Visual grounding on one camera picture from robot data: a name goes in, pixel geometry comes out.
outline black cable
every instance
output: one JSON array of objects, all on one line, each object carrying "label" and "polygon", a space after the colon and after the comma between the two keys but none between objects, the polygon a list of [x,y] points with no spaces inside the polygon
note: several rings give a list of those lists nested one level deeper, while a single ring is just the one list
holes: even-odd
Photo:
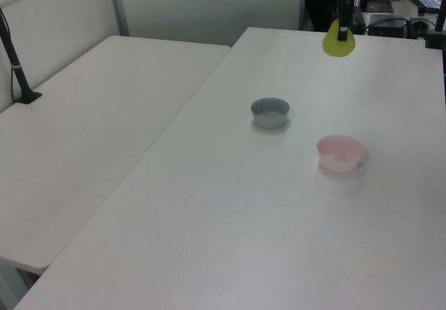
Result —
[{"label": "black cable", "polygon": [[14,70],[13,68],[11,68],[11,98],[13,99],[13,103],[15,103],[15,98],[14,98],[14,89],[13,89],[13,77],[14,77]]},{"label": "black cable", "polygon": [[430,24],[435,26],[435,23],[433,23],[432,21],[430,21],[429,19],[427,19],[425,17],[412,17],[411,19],[409,19],[409,22],[412,23],[412,21],[423,21],[426,23],[429,22]]},{"label": "black cable", "polygon": [[9,36],[11,36],[11,31],[9,29],[8,20],[6,19],[5,15],[3,14],[3,11],[1,10],[1,8],[0,8],[0,15],[1,15],[1,18],[3,19],[3,21],[5,22],[5,25],[6,25],[6,28],[8,30]]},{"label": "black cable", "polygon": [[405,21],[406,22],[406,26],[407,26],[407,23],[409,23],[409,20],[405,19],[404,17],[393,17],[393,18],[389,18],[389,19],[382,19],[382,20],[379,20],[379,21],[375,21],[374,23],[371,23],[368,26],[366,26],[365,29],[367,30],[370,26],[376,26],[378,24],[391,22],[391,21]]},{"label": "black cable", "polygon": [[[9,37],[11,37],[11,31],[9,29],[8,20],[6,19],[5,15],[3,14],[3,11],[1,9],[0,9],[0,16],[1,16],[2,20],[3,20],[3,22],[6,25]],[[15,98],[14,98],[14,70],[13,70],[12,66],[11,66],[11,98],[13,99],[13,103],[15,103]]]}]

